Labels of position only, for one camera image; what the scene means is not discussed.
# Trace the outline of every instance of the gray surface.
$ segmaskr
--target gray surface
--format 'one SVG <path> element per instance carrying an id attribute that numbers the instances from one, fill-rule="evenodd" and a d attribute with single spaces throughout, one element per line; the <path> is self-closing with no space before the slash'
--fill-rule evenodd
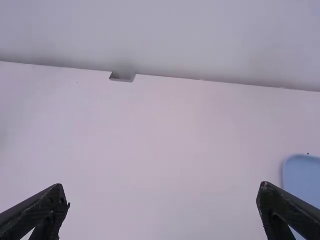
<path id="1" fill-rule="evenodd" d="M 320 91 L 317 0 L 1 0 L 0 61 Z"/>
<path id="2" fill-rule="evenodd" d="M 54 183 L 61 240 L 266 240 L 260 183 L 320 156 L 320 93 L 0 62 L 0 213 Z"/>

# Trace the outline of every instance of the blue object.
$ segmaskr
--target blue object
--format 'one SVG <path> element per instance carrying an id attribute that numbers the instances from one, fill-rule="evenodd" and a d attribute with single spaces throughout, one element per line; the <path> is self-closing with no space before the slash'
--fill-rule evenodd
<path id="1" fill-rule="evenodd" d="M 282 169 L 283 189 L 320 209 L 320 158 L 311 155 L 293 155 Z M 292 230 L 297 240 L 303 240 Z"/>

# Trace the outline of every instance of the black clamp jaw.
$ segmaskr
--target black clamp jaw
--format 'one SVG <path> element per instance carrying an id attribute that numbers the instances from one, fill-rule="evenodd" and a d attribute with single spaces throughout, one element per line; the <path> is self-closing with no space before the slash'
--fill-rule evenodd
<path id="1" fill-rule="evenodd" d="M 306 240 L 320 239 L 318 208 L 266 181 L 261 183 L 256 203 L 269 240 L 295 240 L 289 226 Z"/>
<path id="2" fill-rule="evenodd" d="M 30 240 L 59 240 L 69 208 L 63 186 L 55 184 L 0 214 L 0 240 L 20 240 L 32 229 Z"/>

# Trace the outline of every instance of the white wall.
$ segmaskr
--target white wall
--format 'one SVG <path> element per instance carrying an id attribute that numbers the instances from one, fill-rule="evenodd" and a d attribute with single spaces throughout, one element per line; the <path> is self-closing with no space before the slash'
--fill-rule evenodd
<path id="1" fill-rule="evenodd" d="M 318 0 L 1 0 L 0 61 L 320 91 Z"/>
<path id="2" fill-rule="evenodd" d="M 55 184 L 61 240 L 266 239 L 261 181 L 320 155 L 320 93 L 0 62 L 0 212 Z"/>

